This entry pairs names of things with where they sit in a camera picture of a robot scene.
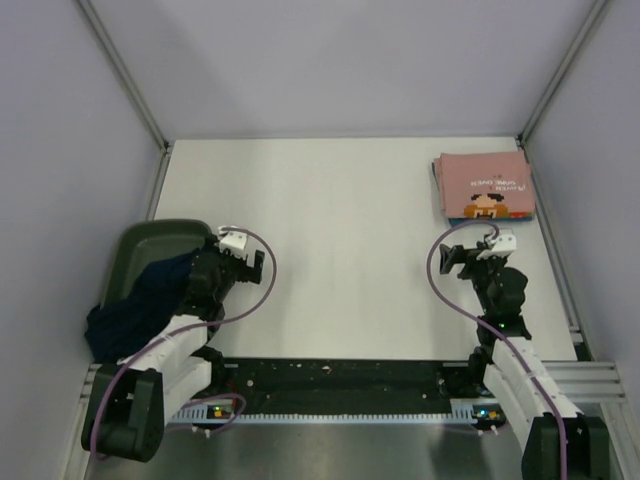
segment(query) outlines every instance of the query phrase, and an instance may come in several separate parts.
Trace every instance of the gray wall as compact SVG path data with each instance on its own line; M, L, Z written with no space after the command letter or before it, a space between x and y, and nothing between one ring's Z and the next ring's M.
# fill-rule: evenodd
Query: gray wall
M582 316L640 419L640 2L612 2L530 145Z
M177 138L515 134L591 0L94 0Z
M1 477L54 477L84 317L158 152L71 0L0 2Z

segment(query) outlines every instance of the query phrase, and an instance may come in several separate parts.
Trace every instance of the white table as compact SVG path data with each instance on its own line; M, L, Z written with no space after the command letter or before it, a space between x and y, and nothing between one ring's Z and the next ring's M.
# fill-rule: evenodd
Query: white table
M156 218L237 225L275 250L279 278L251 317L213 340L225 356L467 359L475 324L431 292L426 253L448 224L431 161L441 152L515 150L513 138L182 140L175 144ZM509 224L527 277L523 314L544 360L575 360L566 316L537 221ZM471 246L487 228L449 244ZM238 285L228 316L263 285ZM437 276L443 292L481 313L470 282Z

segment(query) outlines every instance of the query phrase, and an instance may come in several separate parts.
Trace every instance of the cable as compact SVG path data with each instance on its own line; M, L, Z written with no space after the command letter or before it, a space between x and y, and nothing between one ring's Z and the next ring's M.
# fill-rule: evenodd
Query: cable
M229 323L233 323L233 322L237 322L238 320L242 320L243 318L248 317L253 312L258 310L264 304L264 302L267 301L267 298L269 298L269 295L271 295L271 291L273 290L273 287L274 287L274 285L276 283L276 277L278 275L278 262L276 261L276 255L275 255L275 253L273 253L273 250L271 249L269 244L267 244L267 242L260 235L258 235L257 233L253 233L252 231L244 229L244 228L225 227L224 231L225 232L240 232L240 233L244 233L246 235L249 235L250 237L255 238L264 247L264 249L267 251L267 253L271 257L271 263L273 265L273 273L271 275L271 282L269 283L269 287L267 288L267 291L264 293L264 295L258 301L258 303L256 303L253 307L251 307L246 312L241 313L240 315L236 315L235 317L231 317L231 318L229 318L227 320L217 320L215 322L202 322L202 323L196 323L196 324L186 325L184 327L176 328L172 332L167 333L167 335L158 338L156 341L154 341L152 343L147 344L142 350L140 350L138 353L133 355L126 363L124 363L122 365L122 367L113 376L113 378L111 379L111 382L109 382L109 385L107 386L107 389L104 392L104 396L102 397L102 401L100 402L100 405L98 406L98 411L96 412L96 419L95 419L95 422L93 424L93 428L91 429L91 437L90 437L90 440L89 440L89 451L91 452L91 457L94 460L100 461L100 460L104 460L106 458L106 457L101 457L101 456L98 455L98 431L100 430L100 423L102 423L102 419L104 417L105 410L107 409L107 403L109 403L109 398L111 397L111 394L113 393L113 390L115 389L116 385L118 384L118 382L120 381L120 379L122 378L124 373L129 368L131 368L131 366L135 362L137 362L141 357L146 355L149 351L153 350L158 345L160 345L162 342L164 342L167 337L174 337L176 335L179 335L179 334L181 334L183 332L187 332L187 331L192 330L194 328L219 327L221 325L227 325Z
M435 282L433 280L433 274L431 273L431 263L433 261L433 256L434 256L436 250L438 249L438 247L440 246L440 244L444 241L445 238L447 238L453 232L456 232L456 231L458 231L458 230L460 230L462 228L468 227L470 225L489 225L495 231L495 235L493 236L493 238L496 238L500 234L500 228L498 227L498 225L496 225L495 223L493 223L493 222L491 222L489 220L469 220L469 221L466 221L466 222L461 223L459 225L456 225L455 227L451 227L449 230L444 232L433 243L433 245L431 246L431 249L429 250L429 254L427 255L427 265L426 266L427 266L427 280L429 281L429 285L433 289L433 292L436 294L436 296L440 300L442 300L446 305L448 305L450 308L452 308L453 310L458 312L460 315L463 315L463 316L469 318L470 320L473 320L478 325L480 325L481 327L485 328L486 330L491 332L493 335L495 335L496 338L498 338L499 340L504 342L504 344L507 347L509 347L509 349L513 352L513 354L515 355L515 357L518 360L518 362L520 363L520 365L522 365L522 368L524 369L525 373L527 375L531 375L532 374L532 370L529 367L529 365L527 364L527 362L524 359L524 357L522 356L522 354L518 351L518 349L515 347L515 345L513 343L511 343L511 341L509 341L509 339L502 334L502 332L500 332L499 330L493 328L489 323L485 322L480 317L477 317L476 315L474 315L474 314L472 314L470 312L467 312L465 309L459 307L458 305L453 303L451 300L449 300L447 297L445 297L442 294L442 292L440 291L440 289L438 289L438 287L436 286L436 284L435 284ZM540 395L542 396L544 401L547 402L547 404L549 405L549 408L551 409L551 411L553 413L553 416L555 417L556 422L558 424L558 433L560 435L560 480L568 480L568 471L567 471L568 470L568 465L567 465L567 430L566 430L566 428L564 426L564 421L562 419L562 415L560 414L560 411L558 410L558 407L556 407L555 403L553 403L553 400L551 399L550 395L547 393L547 391L544 389L542 384L538 381L538 379L535 376L531 377L531 383L533 383L533 385L536 387L536 390L538 390L540 392Z
M237 412L234 412L233 417L231 417L229 419L229 421L227 421L226 423L224 423L222 426L213 429L213 430L208 430L208 429L202 429L202 428L197 428L197 427L193 427L193 426L187 426L187 425L175 425L169 428L165 428L165 433L169 433L169 432L175 432L177 430L191 430L194 433L195 432L204 432L205 435L207 435L207 438L209 438L209 435L211 433L218 434L220 432L224 432L225 430L228 430L231 425L233 425L236 420L238 420L238 418L240 418L240 415L242 415L242 412L244 412L244 409L247 408L247 399L244 398L242 395L240 395L239 393L221 393L220 395L214 395L212 397L206 397L206 398L198 398L196 400L192 400L191 402L188 402L184 405L184 407L182 408L187 408L187 407L193 407L195 405L200 405L201 403L206 403L206 402L211 402L213 400L228 400L228 399L234 399L234 400L240 400L240 407L238 408Z

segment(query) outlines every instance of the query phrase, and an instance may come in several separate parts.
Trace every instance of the dark blue cloth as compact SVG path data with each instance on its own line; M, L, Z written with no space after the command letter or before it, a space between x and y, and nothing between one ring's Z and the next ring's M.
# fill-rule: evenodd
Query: dark blue cloth
M191 259L198 252L150 263L126 299L89 312L84 337L96 362L133 355L164 330L184 299Z

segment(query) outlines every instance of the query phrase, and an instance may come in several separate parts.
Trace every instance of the purple cable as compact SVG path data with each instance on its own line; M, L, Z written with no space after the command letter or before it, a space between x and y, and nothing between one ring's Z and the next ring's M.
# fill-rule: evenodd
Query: purple cable
M228 399L240 400L240 403L241 403L240 408L238 408L237 412L234 412L233 417L230 418L228 422L223 424L221 427L216 428L215 430L211 430L211 433L215 435L215 434L224 432L225 430L228 430L231 427L231 425L233 425L236 422L236 420L240 418L240 415L242 415L242 412L244 412L244 409L247 408L247 400L242 395L240 395L239 393L221 393L220 395L214 395L212 397L197 398L195 400L192 400L186 403L182 408L193 407L195 405L199 405L205 402L211 402L214 400L228 400ZM190 427L187 425L174 425L172 427L166 428L164 431L165 433L169 433L169 432L175 432L177 430L193 430L193 427ZM201 428L197 428L196 431L206 432L206 430Z
M120 379L122 378L124 373L129 368L131 368L131 366L135 362L137 362L140 359L140 357L146 355L149 351L153 350L155 347L160 345L162 342L164 342L167 339L167 337L174 337L176 335L179 335L179 334L181 334L183 332L187 332L187 331L192 330L194 328L219 327L221 325L226 325L228 323L233 323L233 322L237 322L238 320L242 320L243 318L248 317L253 312L258 310L258 308L260 308L262 306L262 304L264 304L264 302L267 301L267 298L269 298L269 295L271 295L271 291L273 290L273 287L274 287L274 285L276 283L276 277L278 275L278 263L276 261L276 255L275 255L275 253L273 253L273 250L271 249L271 247L267 244L267 242L264 241L264 239L260 235L258 235L256 233L253 233L250 230L247 230L247 229L244 229L244 228L236 228L236 227L226 227L224 230L226 232L240 232L240 233L244 233L246 235L249 235L250 237L255 238L264 247L264 249L267 251L267 253L271 257L271 263L273 264L273 273L271 275L271 283L269 283L269 287L267 288L267 291L264 293L264 295L262 296L260 301L258 303L256 303L253 307L251 307L249 310L247 310L246 312L244 312L244 313L242 313L240 315L236 315L235 317L231 317L231 318L229 318L227 320L217 320L215 322L202 322L202 323L196 323L196 324L193 324L193 325L185 325L184 327L176 328L172 332L169 332L166 336L161 337L161 338L157 339L156 341L147 344L142 350L138 351L138 353L133 355L124 365L122 365L122 367L113 376L113 378L111 379L111 382L107 386L107 389L104 392L104 396L102 397L102 401L100 402L100 405L98 406L98 411L96 412L96 419L95 419L95 422L93 424L93 428L91 429L91 437L90 437L90 440L89 440L89 450L91 452L91 457L94 460L100 461L100 460L104 460L105 458L107 458L106 456L105 457L100 457L98 455L98 431L100 429L100 423L102 422L102 419L104 417L104 412L107 409L107 403L109 402L109 398L111 397L111 394L113 393L113 390L115 389L117 383L120 381Z
M522 356L522 354L518 351L515 345L509 341L507 337L505 337L499 330L493 328L489 323L482 320L480 317L477 317L476 315L473 315L472 313L467 312L465 309L459 307L458 305L453 303L451 300L449 300L447 297L445 297L442 294L442 292L438 289L435 282L433 281L433 274L431 273L431 263L433 261L433 256L438 246L444 241L445 238L447 238L453 232L456 232L470 225L489 225L491 228L495 230L494 238L500 234L500 228L498 227L498 225L496 225L495 223L489 220L469 220L467 222L461 223L460 225L456 225L455 227L452 227L446 232L444 232L433 243L433 245L431 246L431 249L429 250L429 254L427 255L427 280L429 281L429 285L433 289L433 292L436 294L436 296L440 300L442 300L446 305L448 305L450 308L458 312L460 315L463 315L473 320L478 325L480 325L481 327L485 328L486 330L491 332L493 335L495 335L496 338L504 342L504 344L507 347L509 347L509 349L511 349L511 351L515 355L518 362L520 362L520 365L522 365L522 368L524 369L525 373L527 375L532 374L533 372L529 367L529 365L527 365L527 362ZM531 383L533 383L536 389L540 392L540 395L542 395L542 398L544 399L544 401L547 402L547 405L549 405L549 408L553 412L553 416L555 417L556 422L558 423L558 433L560 435L560 480L568 480L567 430L564 426L562 415L560 414L560 411L558 410L556 405L553 403L553 400L551 399L547 391L544 389L542 384L538 381L538 379L535 376L531 377Z

